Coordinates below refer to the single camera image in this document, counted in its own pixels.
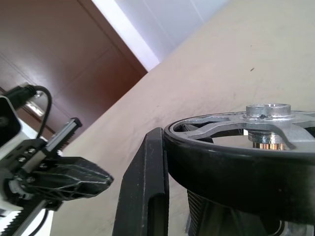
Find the metal bolt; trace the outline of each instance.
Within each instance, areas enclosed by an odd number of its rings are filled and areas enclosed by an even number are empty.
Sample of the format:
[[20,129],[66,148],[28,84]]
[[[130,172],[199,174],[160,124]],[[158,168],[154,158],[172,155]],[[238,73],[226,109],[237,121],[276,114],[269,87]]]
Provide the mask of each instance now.
[[27,183],[33,183],[34,181],[35,181],[34,177],[28,177],[26,180]]
[[36,150],[34,149],[34,148],[30,148],[29,150],[28,150],[28,153],[31,153],[31,154],[33,154],[33,153],[35,153],[36,152]]
[[26,160],[25,157],[20,157],[20,158],[18,159],[19,162],[25,162],[25,160]]
[[46,165],[45,163],[41,163],[39,167],[40,167],[40,168],[43,168],[43,169],[46,169],[46,168],[47,168],[47,165]]
[[43,95],[43,92],[42,91],[37,91],[36,92],[36,95],[34,96],[35,98],[39,98]]
[[18,181],[22,180],[18,175],[15,175],[14,178],[16,178]]

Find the wooden door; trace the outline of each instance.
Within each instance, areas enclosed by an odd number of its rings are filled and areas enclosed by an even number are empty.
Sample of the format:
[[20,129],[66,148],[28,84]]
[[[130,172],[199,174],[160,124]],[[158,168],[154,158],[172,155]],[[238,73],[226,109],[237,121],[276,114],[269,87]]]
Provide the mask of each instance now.
[[48,88],[51,132],[71,117],[89,127],[145,74],[91,0],[0,2],[0,87]]

